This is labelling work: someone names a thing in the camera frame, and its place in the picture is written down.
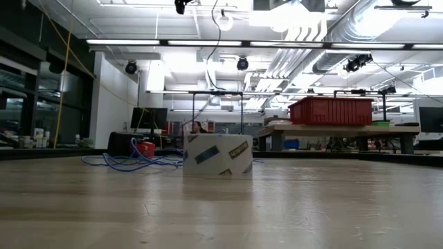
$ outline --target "security camera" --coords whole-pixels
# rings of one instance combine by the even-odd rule
[[[237,63],[237,69],[239,71],[245,71],[249,67],[249,62],[245,57],[240,57]]]
[[[128,61],[125,71],[127,74],[135,74],[137,72],[137,62],[136,61]]]
[[[180,15],[185,14],[185,6],[192,0],[175,0],[175,10]]]

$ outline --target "metal frame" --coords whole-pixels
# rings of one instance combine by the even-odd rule
[[[190,91],[189,93],[192,94],[192,123],[194,124],[194,110],[195,110],[195,96],[196,94],[211,94],[215,96],[223,96],[223,95],[240,95],[241,97],[241,121],[240,121],[240,133],[243,134],[243,93],[242,92],[234,92],[234,91]]]

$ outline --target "ceiling light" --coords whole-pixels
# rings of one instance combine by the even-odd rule
[[[102,3],[99,0],[96,0],[97,3],[102,6],[102,7],[121,7],[121,8],[175,8],[175,5],[172,4],[143,4],[143,3],[139,3],[139,4],[126,4],[126,3]],[[186,5],[187,8],[194,8],[196,10],[212,10],[212,8],[214,7],[213,5],[209,6],[209,5]],[[238,9],[237,6],[215,6],[215,9],[224,9],[224,10],[232,10],[235,11]]]
[[[199,40],[175,40],[168,41],[169,45],[175,46],[241,46],[241,41],[199,41]]]
[[[243,95],[275,95],[275,93],[244,92]]]
[[[129,39],[88,39],[86,42],[89,45],[119,45],[119,46],[131,46],[131,45],[159,45],[159,40],[129,40]]]
[[[189,91],[146,91],[146,93],[189,94]]]
[[[171,111],[192,112],[192,109],[191,109],[191,110],[185,110],[185,109],[171,109]],[[229,111],[229,110],[219,110],[219,109],[217,109],[217,110],[204,109],[203,112],[235,112],[235,113],[238,113],[238,112],[242,112],[242,111],[241,111],[241,110],[233,110],[233,111]],[[243,112],[244,112],[244,113],[261,113],[260,110],[243,110]]]
[[[251,46],[276,48],[321,48],[321,42],[252,41]]]
[[[404,44],[358,44],[358,43],[352,43],[352,44],[332,44],[332,48],[362,48],[362,49],[396,49],[396,48],[403,48]]]
[[[338,12],[338,8],[337,7],[325,8],[325,13],[335,13],[335,12]]]
[[[326,53],[336,53],[336,54],[358,54],[358,55],[369,55],[371,51],[364,51],[364,50],[331,50],[327,49]]]
[[[413,49],[443,49],[443,44],[415,44]]]
[[[298,96],[298,97],[307,97],[307,96],[317,96],[316,93],[281,93],[283,96]]]
[[[220,29],[223,31],[228,31],[234,26],[234,19],[230,15],[222,15],[220,14],[216,19],[217,24],[219,25]]]

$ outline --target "yellow rope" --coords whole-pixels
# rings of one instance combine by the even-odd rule
[[[64,70],[63,77],[61,82],[61,90],[60,94],[60,108],[58,110],[58,119],[57,119],[57,129],[55,130],[55,140],[54,140],[54,149],[57,149],[57,141],[58,141],[58,131],[60,130],[60,123],[62,120],[62,109],[63,109],[63,93],[64,93],[64,82],[66,81],[66,70],[68,69],[68,59],[69,59],[69,47],[71,45],[71,34],[73,30],[73,11],[74,11],[74,0],[71,2],[71,18],[69,21],[69,34],[68,34],[68,43],[66,45],[66,56],[64,58]]]
[[[77,55],[74,53],[74,51],[72,51],[71,47],[70,47],[70,43],[71,43],[71,33],[73,30],[73,2],[74,0],[72,0],[72,9],[71,9],[71,20],[70,20],[70,31],[69,31],[69,36],[68,36],[68,41],[66,42],[65,39],[63,38],[62,34],[60,33],[60,31],[58,30],[57,26],[54,24],[53,20],[49,17],[48,11],[45,9],[42,0],[39,0],[40,3],[40,7],[42,8],[44,14],[46,15],[46,17],[48,18],[49,22],[51,23],[52,27],[54,28],[55,32],[58,34],[59,38],[63,41],[64,45],[66,46],[66,58],[65,58],[65,62],[64,62],[64,70],[66,71],[67,65],[68,65],[68,58],[69,58],[69,53],[72,54],[72,56],[75,58],[75,60],[80,64],[80,66],[89,74],[89,76],[91,76],[97,83],[99,83],[99,85],[101,87],[103,87],[104,90],[108,91],[110,94],[116,96],[118,99],[122,100],[123,102],[126,102],[130,105],[132,105],[133,107],[137,107],[136,104],[133,104],[129,101],[129,83],[128,83],[128,94],[127,94],[127,100],[123,99],[122,97],[120,97],[119,95],[116,95],[115,93],[113,93],[111,90],[109,90],[104,84],[102,84],[100,81],[97,80],[97,78],[95,77],[95,75],[93,73],[91,73],[91,71],[88,70],[88,68],[80,61],[80,59],[78,59]],[[58,114],[58,120],[57,120],[57,130],[55,133],[55,142],[54,142],[54,149],[57,146],[57,139],[58,139],[58,131],[60,129],[60,120],[61,120],[61,116],[62,116],[62,102],[63,102],[63,91],[61,93],[60,96],[60,110],[59,110],[59,114]],[[160,134],[160,148],[163,148],[162,145],[162,136]]]
[[[75,60],[80,64],[80,66],[82,66],[82,68],[89,74],[89,76],[91,76],[95,81],[97,81],[97,83],[99,83],[100,86],[102,86],[106,91],[110,92],[110,94],[116,96],[118,99],[132,105],[133,107],[137,107],[136,104],[133,104],[131,102],[129,102],[129,100],[125,100],[122,97],[120,97],[119,95],[116,95],[115,93],[113,93],[111,90],[109,90],[104,84],[100,83],[97,78],[95,77],[95,75],[93,73],[91,73],[91,71],[89,71],[86,66],[80,61],[80,59],[78,59],[77,55],[74,53],[74,51],[72,51],[71,48],[69,48],[67,42],[64,40],[62,34],[60,34],[60,31],[58,30],[57,26],[54,24],[53,20],[49,17],[48,11],[46,11],[45,7],[42,4],[42,0],[39,0],[40,2],[40,7],[42,7],[42,10],[44,12],[44,14],[46,15],[46,17],[48,17],[49,22],[51,23],[52,27],[54,27],[55,32],[58,34],[58,36],[60,37],[60,39],[63,41],[64,45],[67,46],[69,52],[72,54],[72,56],[75,58]]]

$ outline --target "fluorescent light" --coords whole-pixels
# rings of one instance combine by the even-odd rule
[[[199,40],[176,40],[176,41],[168,41],[169,45],[178,45],[178,46],[216,46],[217,43],[219,46],[241,46],[241,41],[199,41]]]
[[[413,49],[442,49],[443,44],[415,44]]]
[[[318,94],[317,93],[281,93],[280,95],[307,97],[307,96],[317,96]]]
[[[192,112],[192,110],[185,110],[185,109],[172,109],[171,111],[179,111],[179,112]],[[242,112],[241,110],[233,110],[233,111],[229,111],[229,110],[212,110],[212,109],[205,109],[203,110],[203,112]],[[259,110],[243,110],[244,113],[259,113]]]
[[[335,12],[338,12],[338,8],[337,7],[325,8],[325,13],[335,13]]]
[[[126,3],[101,3],[97,0],[97,3],[102,7],[122,7],[122,8],[175,8],[172,4],[126,4]],[[197,10],[212,10],[214,6],[198,6],[188,4],[186,8],[195,8]],[[225,10],[237,10],[237,6],[215,6],[215,8],[223,8]]]
[[[370,55],[371,51],[367,51],[367,50],[329,50],[329,49],[327,49],[326,53]]]
[[[159,45],[159,40],[129,40],[129,39],[88,39],[86,42],[89,45],[120,45],[120,46],[130,46],[130,45]]]
[[[271,92],[244,92],[243,95],[275,95]]]
[[[267,46],[276,48],[321,48],[321,42],[291,42],[291,41],[252,41],[251,46]]]
[[[189,94],[189,91],[146,91],[146,93]]]
[[[394,49],[394,48],[403,48],[403,47],[404,44],[370,44],[370,43],[332,44],[332,48]]]

